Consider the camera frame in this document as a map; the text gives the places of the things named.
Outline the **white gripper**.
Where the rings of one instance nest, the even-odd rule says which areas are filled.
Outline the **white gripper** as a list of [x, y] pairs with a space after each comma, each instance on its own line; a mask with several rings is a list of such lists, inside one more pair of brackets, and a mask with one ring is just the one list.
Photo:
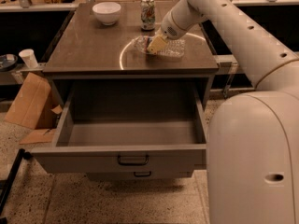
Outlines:
[[184, 12], [170, 10], [163, 18], [156, 36], [150, 41], [147, 51], [156, 54], [167, 45], [167, 39], [177, 40], [188, 31], [188, 18]]

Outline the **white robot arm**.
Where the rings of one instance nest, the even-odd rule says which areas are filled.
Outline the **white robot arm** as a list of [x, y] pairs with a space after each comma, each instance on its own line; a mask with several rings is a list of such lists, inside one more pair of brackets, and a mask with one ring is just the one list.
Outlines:
[[210, 224], [299, 224], [299, 60], [231, 0], [180, 0], [149, 52], [211, 21], [254, 87], [223, 102], [206, 141]]

